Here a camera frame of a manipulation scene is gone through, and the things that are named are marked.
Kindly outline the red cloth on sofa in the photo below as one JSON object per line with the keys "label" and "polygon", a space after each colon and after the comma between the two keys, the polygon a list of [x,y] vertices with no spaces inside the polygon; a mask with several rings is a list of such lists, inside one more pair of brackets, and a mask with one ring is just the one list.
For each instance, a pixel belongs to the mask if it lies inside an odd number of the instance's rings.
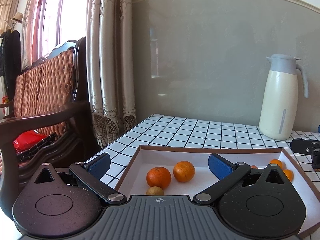
{"label": "red cloth on sofa", "polygon": [[46,139],[47,135],[32,131],[27,131],[19,135],[13,142],[16,152],[23,152],[33,147],[35,144],[43,139]]}

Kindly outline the orange woven seat cushion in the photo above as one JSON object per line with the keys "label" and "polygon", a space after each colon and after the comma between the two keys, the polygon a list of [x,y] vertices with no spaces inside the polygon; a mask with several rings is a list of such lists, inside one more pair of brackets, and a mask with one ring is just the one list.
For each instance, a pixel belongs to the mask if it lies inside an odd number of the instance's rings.
{"label": "orange woven seat cushion", "polygon": [[70,102],[75,78],[73,54],[72,47],[16,77],[16,118],[44,115]]}

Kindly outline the dark wooden sofa frame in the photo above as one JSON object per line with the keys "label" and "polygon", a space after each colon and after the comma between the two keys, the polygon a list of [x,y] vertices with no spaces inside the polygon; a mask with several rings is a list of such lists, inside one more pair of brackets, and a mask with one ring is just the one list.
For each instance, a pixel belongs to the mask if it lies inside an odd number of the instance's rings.
{"label": "dark wooden sofa frame", "polygon": [[[89,104],[85,37],[59,45],[21,74],[72,47],[75,78],[70,102],[44,115],[16,118],[12,101],[13,112],[1,119],[1,210],[8,217],[12,217],[15,200],[42,163],[67,167],[76,161],[86,161],[100,150]],[[47,135],[46,139],[16,152],[14,140],[32,130]]]}

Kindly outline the checkered white tablecloth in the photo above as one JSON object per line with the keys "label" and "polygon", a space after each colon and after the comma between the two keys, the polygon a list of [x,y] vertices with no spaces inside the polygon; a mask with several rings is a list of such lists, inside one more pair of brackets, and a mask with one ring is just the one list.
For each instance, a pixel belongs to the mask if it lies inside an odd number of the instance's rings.
{"label": "checkered white tablecloth", "polygon": [[104,148],[111,165],[101,181],[114,188],[141,145],[231,150],[280,148],[289,153],[319,191],[319,173],[312,168],[311,157],[290,148],[293,139],[318,138],[318,133],[298,131],[292,132],[287,140],[274,140],[264,136],[256,126],[153,114]]}

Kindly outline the brown white shallow box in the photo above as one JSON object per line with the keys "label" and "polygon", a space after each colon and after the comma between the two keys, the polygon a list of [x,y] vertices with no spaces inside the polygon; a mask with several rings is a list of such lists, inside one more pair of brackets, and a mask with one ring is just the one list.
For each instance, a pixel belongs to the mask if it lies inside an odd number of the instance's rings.
{"label": "brown white shallow box", "polygon": [[231,150],[141,145],[121,173],[114,189],[126,197],[132,194],[145,194],[148,189],[146,175],[150,169],[164,167],[173,171],[178,162],[189,161],[195,167],[193,179],[187,183],[180,183],[172,178],[164,193],[165,195],[187,194],[193,197],[218,181],[208,167],[208,158],[212,153],[217,153],[232,163],[244,162],[258,168],[265,168],[271,160],[279,159],[286,169],[293,172],[292,185],[306,207],[306,218],[299,232],[300,237],[305,238],[319,231],[319,191],[285,149]]}

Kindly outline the small orange kumquat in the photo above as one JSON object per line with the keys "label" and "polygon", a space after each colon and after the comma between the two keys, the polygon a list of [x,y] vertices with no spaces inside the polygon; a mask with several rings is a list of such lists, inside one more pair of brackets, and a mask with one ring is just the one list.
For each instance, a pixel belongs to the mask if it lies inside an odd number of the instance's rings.
{"label": "small orange kumquat", "polygon": [[281,169],[283,169],[283,163],[279,159],[272,159],[269,164],[278,165]]}

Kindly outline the straw hat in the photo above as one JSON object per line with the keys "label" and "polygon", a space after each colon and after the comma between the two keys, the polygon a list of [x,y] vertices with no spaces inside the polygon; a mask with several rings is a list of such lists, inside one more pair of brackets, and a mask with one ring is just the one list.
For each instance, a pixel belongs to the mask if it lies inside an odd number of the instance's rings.
{"label": "straw hat", "polygon": [[11,18],[12,21],[17,22],[17,23],[22,23],[23,22],[23,14],[21,12],[16,12],[14,16]]}

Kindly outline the cream and grey thermos jug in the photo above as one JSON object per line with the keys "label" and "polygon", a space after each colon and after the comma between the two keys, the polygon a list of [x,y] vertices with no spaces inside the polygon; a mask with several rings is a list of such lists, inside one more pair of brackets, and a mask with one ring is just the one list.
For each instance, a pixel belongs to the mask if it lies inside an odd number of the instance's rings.
{"label": "cream and grey thermos jug", "polygon": [[266,58],[271,64],[268,73],[259,129],[265,136],[275,140],[289,139],[298,106],[298,76],[301,73],[304,97],[309,97],[308,78],[299,59],[284,54]]}

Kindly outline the black hanging coat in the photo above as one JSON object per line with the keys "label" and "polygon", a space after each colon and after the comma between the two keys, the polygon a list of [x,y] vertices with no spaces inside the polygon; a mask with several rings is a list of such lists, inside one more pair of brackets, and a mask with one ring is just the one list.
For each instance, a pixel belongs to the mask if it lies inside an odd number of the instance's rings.
{"label": "black hanging coat", "polygon": [[1,76],[8,99],[14,99],[16,77],[21,73],[20,33],[7,30],[1,34]]}

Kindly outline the beige lace curtain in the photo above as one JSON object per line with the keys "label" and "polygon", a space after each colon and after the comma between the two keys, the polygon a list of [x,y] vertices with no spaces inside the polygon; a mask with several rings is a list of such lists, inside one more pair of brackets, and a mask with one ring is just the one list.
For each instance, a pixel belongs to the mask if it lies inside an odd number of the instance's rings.
{"label": "beige lace curtain", "polygon": [[95,137],[104,148],[137,123],[132,0],[88,0],[86,60]]}

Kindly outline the orange tangerine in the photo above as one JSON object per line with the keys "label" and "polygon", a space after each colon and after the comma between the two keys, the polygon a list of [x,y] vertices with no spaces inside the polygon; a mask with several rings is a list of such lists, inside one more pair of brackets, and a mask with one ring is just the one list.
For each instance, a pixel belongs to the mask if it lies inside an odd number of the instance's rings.
{"label": "orange tangerine", "polygon": [[174,166],[173,174],[178,182],[186,183],[195,176],[195,167],[189,161],[180,161]]}
{"label": "orange tangerine", "polygon": [[157,186],[164,190],[171,183],[171,173],[167,168],[154,167],[146,174],[146,182],[149,187]]}

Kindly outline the brown longan fruit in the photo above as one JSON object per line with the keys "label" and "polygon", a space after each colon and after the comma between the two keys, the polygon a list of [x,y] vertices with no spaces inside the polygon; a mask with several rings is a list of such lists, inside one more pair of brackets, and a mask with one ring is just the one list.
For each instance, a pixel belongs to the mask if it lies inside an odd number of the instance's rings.
{"label": "brown longan fruit", "polygon": [[164,190],[161,187],[152,186],[147,189],[146,195],[148,195],[148,196],[163,196]]}

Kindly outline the window frame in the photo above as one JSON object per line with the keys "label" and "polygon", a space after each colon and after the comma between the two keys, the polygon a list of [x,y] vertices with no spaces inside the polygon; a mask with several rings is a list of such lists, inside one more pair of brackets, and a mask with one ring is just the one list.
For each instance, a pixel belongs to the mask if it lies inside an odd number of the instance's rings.
{"label": "window frame", "polygon": [[87,0],[36,0],[32,59],[86,35]]}

